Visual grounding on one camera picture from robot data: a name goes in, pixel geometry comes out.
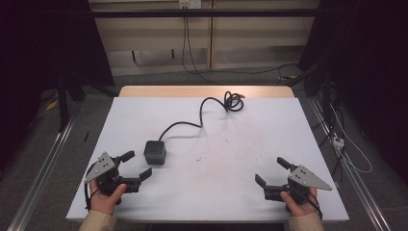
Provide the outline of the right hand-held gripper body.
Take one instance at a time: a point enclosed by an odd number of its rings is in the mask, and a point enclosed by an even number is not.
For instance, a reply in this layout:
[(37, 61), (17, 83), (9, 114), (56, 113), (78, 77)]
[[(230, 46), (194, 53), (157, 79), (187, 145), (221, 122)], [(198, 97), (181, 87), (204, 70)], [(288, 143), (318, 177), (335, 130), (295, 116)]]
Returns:
[(271, 186), (263, 182), (264, 196), (266, 200), (283, 201), (281, 192), (288, 193), (297, 205), (304, 204), (309, 199), (310, 189), (331, 191), (332, 187), (315, 175), (305, 166), (283, 165), (288, 169), (288, 183), (282, 186)]

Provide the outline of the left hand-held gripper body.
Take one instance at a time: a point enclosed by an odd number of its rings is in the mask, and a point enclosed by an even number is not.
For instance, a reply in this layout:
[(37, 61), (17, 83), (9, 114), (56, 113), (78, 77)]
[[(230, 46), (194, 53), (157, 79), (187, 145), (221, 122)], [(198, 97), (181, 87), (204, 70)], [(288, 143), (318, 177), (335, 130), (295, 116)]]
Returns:
[(107, 152), (91, 165), (86, 173), (85, 182), (94, 180), (99, 191), (106, 195), (111, 195), (120, 184), (127, 186), (126, 193), (137, 193), (141, 185), (141, 180), (137, 178), (124, 178), (119, 175), (118, 167), (122, 162), (120, 156), (111, 157)]

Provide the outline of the person's left hand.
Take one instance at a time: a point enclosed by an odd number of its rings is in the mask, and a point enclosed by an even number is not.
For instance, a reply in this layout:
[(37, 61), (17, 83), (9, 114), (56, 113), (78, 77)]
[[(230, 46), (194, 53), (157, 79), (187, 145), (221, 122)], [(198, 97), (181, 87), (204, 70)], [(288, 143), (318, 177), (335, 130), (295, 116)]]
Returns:
[(89, 189), (91, 192), (90, 208), (103, 214), (112, 216), (115, 211), (117, 201), (125, 193), (127, 186), (120, 184), (111, 195), (105, 195), (101, 191), (94, 180), (89, 182)]

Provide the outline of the person's right hand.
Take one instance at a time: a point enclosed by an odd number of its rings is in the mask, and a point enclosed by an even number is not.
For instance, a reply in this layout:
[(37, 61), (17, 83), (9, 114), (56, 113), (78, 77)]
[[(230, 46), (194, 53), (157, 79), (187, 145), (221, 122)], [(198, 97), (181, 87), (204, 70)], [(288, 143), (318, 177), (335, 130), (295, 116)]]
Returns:
[(302, 205), (296, 204), (295, 201), (287, 192), (280, 192), (280, 196), (286, 203), (294, 217), (318, 213), (317, 190), (315, 188), (310, 189), (310, 194), (308, 196), (309, 201)]

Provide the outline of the black cube power adapter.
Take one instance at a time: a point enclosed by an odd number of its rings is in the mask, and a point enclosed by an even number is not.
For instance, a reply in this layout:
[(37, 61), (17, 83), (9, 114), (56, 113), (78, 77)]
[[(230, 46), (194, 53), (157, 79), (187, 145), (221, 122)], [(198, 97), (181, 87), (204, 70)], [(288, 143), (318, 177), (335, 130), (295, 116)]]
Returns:
[(163, 165), (166, 161), (166, 146), (163, 141), (148, 141), (143, 151), (149, 165)]

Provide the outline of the white table cover sheet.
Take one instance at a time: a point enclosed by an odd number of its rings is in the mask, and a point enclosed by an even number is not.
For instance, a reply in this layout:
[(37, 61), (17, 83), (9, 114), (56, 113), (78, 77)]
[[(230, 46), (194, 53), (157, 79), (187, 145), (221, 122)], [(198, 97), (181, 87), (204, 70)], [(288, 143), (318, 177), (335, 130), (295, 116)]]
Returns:
[(161, 139), (166, 161), (155, 166), (137, 193), (125, 194), (115, 209), (134, 222), (282, 222), (284, 204), (266, 200), (255, 182), (286, 183), (282, 157), (332, 181), (309, 123), (296, 98), (246, 98), (238, 112), (225, 112), (202, 98), (118, 97), (90, 157), (119, 156), (124, 177), (148, 168), (143, 150)]

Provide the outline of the black metal stand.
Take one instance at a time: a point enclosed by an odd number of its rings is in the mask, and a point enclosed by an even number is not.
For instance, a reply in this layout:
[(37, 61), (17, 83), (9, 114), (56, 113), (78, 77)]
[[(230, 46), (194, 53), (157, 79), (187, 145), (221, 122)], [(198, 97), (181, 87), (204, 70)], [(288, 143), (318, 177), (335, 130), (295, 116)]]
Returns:
[(97, 84), (89, 78), (81, 76), (77, 73), (61, 73), (57, 77), (57, 91), (60, 103), (60, 129), (62, 132), (70, 120), (69, 110), (67, 105), (67, 96), (69, 93), (70, 97), (74, 101), (83, 101), (86, 97), (82, 86), (91, 86), (93, 89), (102, 92), (110, 97), (118, 97), (119, 93), (116, 90), (110, 90), (107, 87)]

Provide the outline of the black curtain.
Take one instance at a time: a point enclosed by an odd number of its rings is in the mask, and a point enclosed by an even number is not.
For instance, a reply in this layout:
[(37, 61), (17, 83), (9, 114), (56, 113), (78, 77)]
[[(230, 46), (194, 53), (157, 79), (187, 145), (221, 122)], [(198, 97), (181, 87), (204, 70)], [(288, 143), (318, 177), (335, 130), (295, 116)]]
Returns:
[(0, 172), (14, 158), (45, 90), (111, 86), (89, 0), (0, 0)]
[(323, 58), (338, 91), (391, 169), (408, 184), (408, 0), (319, 0), (299, 68)]

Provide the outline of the black horizontal metal bar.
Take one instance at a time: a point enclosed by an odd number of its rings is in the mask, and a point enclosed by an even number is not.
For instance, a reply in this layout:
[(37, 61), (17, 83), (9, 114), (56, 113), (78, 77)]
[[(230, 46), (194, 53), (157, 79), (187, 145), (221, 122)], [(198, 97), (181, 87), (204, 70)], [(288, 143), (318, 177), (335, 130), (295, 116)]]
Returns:
[(98, 18), (132, 18), (132, 17), (303, 17), (317, 16), (316, 9), (277, 9), (277, 10), (134, 10), (134, 11), (94, 11)]

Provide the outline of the aluminium floor rail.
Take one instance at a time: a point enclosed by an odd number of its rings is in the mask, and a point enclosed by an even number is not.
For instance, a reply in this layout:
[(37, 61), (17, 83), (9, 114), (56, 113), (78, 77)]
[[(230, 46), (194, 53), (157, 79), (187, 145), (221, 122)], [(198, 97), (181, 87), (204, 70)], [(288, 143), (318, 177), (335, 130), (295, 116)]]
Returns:
[(39, 202), (40, 196), (51, 175), (51, 172), (54, 169), (62, 150), (64, 149), (64, 145), (71, 133), (75, 120), (76, 117), (71, 118), (64, 129), (58, 133), (58, 136), (48, 152), (34, 183), (18, 207), (7, 231), (25, 231), (28, 221), (30, 220), (31, 215)]
[(380, 207), (378, 206), (377, 202), (371, 195), (369, 189), (367, 188), (365, 182), (361, 178), (360, 174), (368, 174), (372, 172), (372, 164), (370, 160), (367, 158), (366, 154), (353, 142), (353, 140), (348, 136), (345, 132), (344, 127), (342, 126), (339, 117), (337, 116), (336, 110), (333, 108), (332, 105), (329, 105), (328, 113), (334, 117), (334, 123), (338, 125), (339, 129), (342, 131), (345, 139), (351, 143), (366, 159), (369, 164), (369, 170), (361, 170), (357, 166), (355, 166), (351, 159), (349, 158), (347, 152), (343, 147), (339, 147), (336, 145), (336, 142), (340, 140), (337, 133), (335, 132), (334, 128), (331, 128), (328, 120), (323, 116), (323, 108), (320, 105), (319, 101), (315, 97), (311, 97), (308, 99), (309, 103), (311, 104), (319, 122), (320, 126), (322, 127), (323, 131), (325, 132), (326, 136), (332, 143), (332, 147), (334, 148), (334, 152), (337, 156), (338, 161), (341, 163), (343, 172), (346, 173), (351, 185), (353, 186), (354, 190), (356, 191), (367, 215), (369, 216), (371, 223), (374, 226), (376, 231), (392, 231), (390, 225), (386, 221)]

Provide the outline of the white wall socket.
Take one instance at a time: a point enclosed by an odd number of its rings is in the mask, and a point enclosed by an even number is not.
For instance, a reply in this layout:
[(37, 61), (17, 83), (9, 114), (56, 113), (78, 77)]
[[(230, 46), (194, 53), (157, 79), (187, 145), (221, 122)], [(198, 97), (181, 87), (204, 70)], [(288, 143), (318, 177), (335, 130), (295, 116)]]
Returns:
[(198, 10), (202, 8), (201, 0), (178, 0), (180, 9)]

